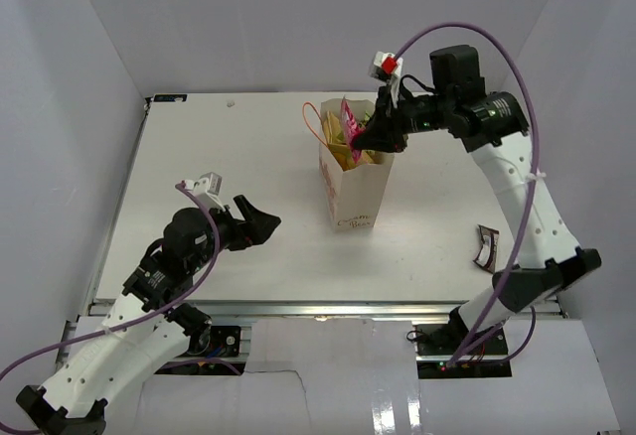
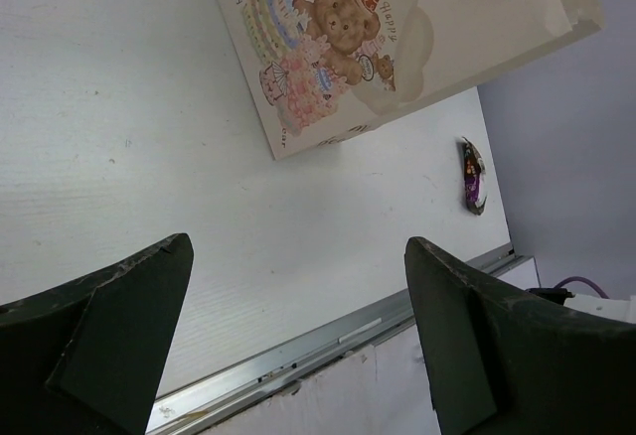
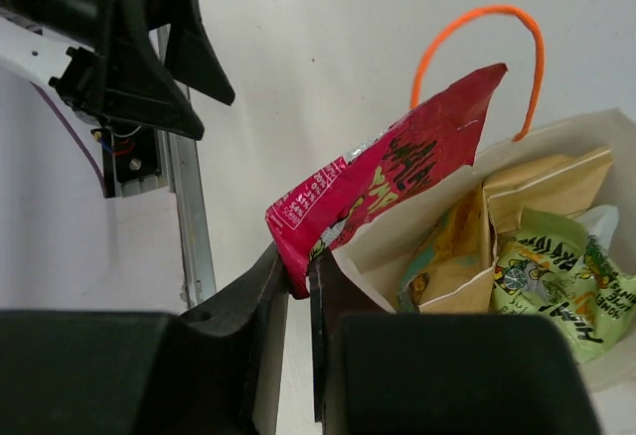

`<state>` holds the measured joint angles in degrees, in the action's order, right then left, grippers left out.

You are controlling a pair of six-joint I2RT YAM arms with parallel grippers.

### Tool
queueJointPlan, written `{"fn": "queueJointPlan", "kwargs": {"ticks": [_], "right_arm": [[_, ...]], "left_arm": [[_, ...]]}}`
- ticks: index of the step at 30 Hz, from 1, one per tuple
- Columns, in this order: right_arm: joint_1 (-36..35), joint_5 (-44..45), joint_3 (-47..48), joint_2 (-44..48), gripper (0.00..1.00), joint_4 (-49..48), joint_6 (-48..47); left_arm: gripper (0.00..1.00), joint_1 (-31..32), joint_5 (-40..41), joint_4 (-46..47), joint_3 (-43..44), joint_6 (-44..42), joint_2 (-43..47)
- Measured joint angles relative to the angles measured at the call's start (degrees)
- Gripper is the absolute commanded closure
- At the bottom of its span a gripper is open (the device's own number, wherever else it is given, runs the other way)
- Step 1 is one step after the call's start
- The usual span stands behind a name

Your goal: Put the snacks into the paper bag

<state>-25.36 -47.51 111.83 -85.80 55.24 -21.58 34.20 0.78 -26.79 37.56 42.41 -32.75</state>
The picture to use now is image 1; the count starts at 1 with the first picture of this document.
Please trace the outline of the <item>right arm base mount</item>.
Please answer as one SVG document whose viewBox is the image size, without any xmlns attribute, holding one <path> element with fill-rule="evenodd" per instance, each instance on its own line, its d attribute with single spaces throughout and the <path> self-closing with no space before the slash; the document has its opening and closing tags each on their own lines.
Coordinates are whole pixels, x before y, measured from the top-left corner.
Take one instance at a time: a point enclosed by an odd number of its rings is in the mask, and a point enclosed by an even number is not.
<svg viewBox="0 0 636 435">
<path fill-rule="evenodd" d="M 512 376 L 509 362 L 497 362 L 509 354 L 509 347 L 502 329 L 490 340 L 463 356 L 457 365 L 447 366 L 453 349 L 426 342 L 424 337 L 440 325 L 415 325 L 406 334 L 416 351 L 417 373 L 420 380 L 508 378 Z"/>
</svg>

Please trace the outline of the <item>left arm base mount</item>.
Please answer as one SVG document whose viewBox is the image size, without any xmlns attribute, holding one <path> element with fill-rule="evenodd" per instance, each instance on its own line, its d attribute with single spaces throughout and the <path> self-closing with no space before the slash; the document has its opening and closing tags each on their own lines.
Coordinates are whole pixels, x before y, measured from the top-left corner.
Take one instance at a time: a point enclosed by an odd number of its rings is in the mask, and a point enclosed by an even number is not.
<svg viewBox="0 0 636 435">
<path fill-rule="evenodd" d="M 239 361 L 240 326 L 210 326 L 193 336 L 188 348 L 173 361 L 161 366 L 160 375 L 242 375 L 244 362 Z"/>
</svg>

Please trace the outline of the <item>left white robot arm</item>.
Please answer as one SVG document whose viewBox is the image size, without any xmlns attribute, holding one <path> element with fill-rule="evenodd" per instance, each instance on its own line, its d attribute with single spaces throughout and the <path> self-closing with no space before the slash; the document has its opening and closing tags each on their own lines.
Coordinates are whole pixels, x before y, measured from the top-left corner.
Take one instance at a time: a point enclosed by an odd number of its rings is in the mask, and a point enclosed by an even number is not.
<svg viewBox="0 0 636 435">
<path fill-rule="evenodd" d="M 19 392 L 16 402 L 39 433 L 103 433 L 121 397 L 173 358 L 208 347 L 210 319 L 186 297 L 221 251 L 262 245 L 281 223 L 244 196 L 235 203 L 239 218 L 213 201 L 175 212 L 124 282 L 96 337 L 82 337 L 53 376 Z"/>
</svg>

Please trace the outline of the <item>green candy packet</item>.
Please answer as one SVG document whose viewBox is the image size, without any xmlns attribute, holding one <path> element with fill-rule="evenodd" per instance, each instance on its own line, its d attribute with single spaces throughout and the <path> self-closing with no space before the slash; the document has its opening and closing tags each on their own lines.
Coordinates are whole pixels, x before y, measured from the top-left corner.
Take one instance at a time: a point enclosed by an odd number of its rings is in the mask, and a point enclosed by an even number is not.
<svg viewBox="0 0 636 435">
<path fill-rule="evenodd" d="M 373 115 L 366 112 L 360 120 L 356 121 L 357 130 L 360 132 L 364 132 L 368 128 L 372 118 Z"/>
</svg>

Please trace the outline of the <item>red candy packet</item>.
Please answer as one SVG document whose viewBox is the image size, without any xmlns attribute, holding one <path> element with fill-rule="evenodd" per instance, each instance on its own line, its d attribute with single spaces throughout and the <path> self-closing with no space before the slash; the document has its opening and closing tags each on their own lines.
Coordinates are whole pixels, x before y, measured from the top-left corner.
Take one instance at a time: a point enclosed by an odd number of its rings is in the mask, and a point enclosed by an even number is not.
<svg viewBox="0 0 636 435">
<path fill-rule="evenodd" d="M 361 160 L 362 151 L 355 149 L 353 142 L 354 139 L 363 131 L 363 128 L 357 121 L 345 97 L 341 99 L 340 103 L 340 125 L 344 136 L 344 142 L 351 152 L 354 163 L 357 164 Z"/>
</svg>

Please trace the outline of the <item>yellow chips bag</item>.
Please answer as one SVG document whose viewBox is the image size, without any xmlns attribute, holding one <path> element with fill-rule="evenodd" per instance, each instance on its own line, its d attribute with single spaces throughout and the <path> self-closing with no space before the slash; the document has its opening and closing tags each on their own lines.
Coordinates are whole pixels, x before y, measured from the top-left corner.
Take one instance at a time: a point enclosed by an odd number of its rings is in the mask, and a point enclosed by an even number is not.
<svg viewBox="0 0 636 435">
<path fill-rule="evenodd" d="M 339 118 L 331 111 L 322 122 L 322 130 L 330 152 L 334 155 L 344 171 L 353 170 L 362 165 L 379 164 L 381 159 L 375 151 L 362 151 L 355 160 L 351 149 L 347 146 Z"/>
</svg>

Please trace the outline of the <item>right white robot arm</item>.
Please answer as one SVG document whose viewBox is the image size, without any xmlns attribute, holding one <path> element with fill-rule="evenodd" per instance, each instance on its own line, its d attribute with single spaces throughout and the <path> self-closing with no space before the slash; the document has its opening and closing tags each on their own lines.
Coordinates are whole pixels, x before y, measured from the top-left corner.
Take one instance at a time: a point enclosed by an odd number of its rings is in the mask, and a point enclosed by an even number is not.
<svg viewBox="0 0 636 435">
<path fill-rule="evenodd" d="M 511 316 L 569 288 L 601 265 L 562 220 L 546 183 L 532 167 L 530 124 L 516 97 L 489 92 L 475 48 L 458 45 L 429 56 L 433 86 L 414 95 L 403 84 L 402 61 L 378 52 L 370 75 L 381 82 L 375 109 L 352 140 L 356 150 L 401 152 L 408 135 L 446 130 L 485 175 L 520 248 L 512 268 L 453 309 L 448 322 L 416 336 L 423 347 L 474 353 L 485 335 Z"/>
</svg>

